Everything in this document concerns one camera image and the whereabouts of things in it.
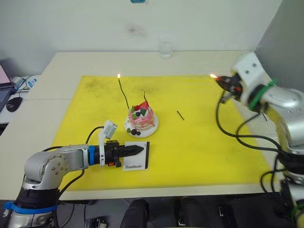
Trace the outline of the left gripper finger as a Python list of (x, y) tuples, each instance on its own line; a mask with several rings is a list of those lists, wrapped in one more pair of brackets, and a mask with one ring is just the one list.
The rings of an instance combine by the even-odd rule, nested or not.
[(139, 145), (122, 145), (119, 146), (119, 153), (140, 153), (144, 148)]
[(120, 153), (119, 157), (128, 157), (128, 156), (134, 156), (139, 154), (141, 151), (123, 151)]

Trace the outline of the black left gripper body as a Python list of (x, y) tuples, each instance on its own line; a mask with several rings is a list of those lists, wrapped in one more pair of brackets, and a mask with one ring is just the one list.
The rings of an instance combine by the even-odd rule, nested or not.
[(108, 166), (121, 167), (120, 157), (122, 157), (123, 145), (117, 140), (109, 140), (104, 145), (105, 164)]

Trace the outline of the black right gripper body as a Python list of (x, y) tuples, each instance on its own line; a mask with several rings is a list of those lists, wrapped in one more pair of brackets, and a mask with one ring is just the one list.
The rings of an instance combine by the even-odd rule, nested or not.
[(235, 73), (233, 76), (228, 77), (225, 82), (226, 91), (232, 93), (235, 98), (240, 98), (243, 92), (243, 88), (239, 74)]

